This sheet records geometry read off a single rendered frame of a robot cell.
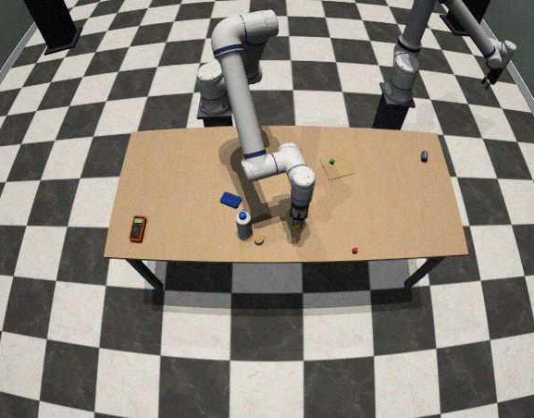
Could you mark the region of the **tan mat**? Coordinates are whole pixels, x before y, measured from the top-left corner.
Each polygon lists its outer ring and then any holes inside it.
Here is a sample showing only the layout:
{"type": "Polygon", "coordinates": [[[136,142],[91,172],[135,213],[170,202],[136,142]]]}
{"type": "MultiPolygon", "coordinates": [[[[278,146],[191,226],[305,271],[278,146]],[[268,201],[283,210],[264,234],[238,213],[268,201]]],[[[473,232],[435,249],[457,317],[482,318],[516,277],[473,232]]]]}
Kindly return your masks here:
{"type": "Polygon", "coordinates": [[[329,180],[354,174],[354,171],[344,152],[320,157],[319,160],[324,167],[329,180]],[[335,160],[333,165],[329,163],[331,158],[335,160]]]}

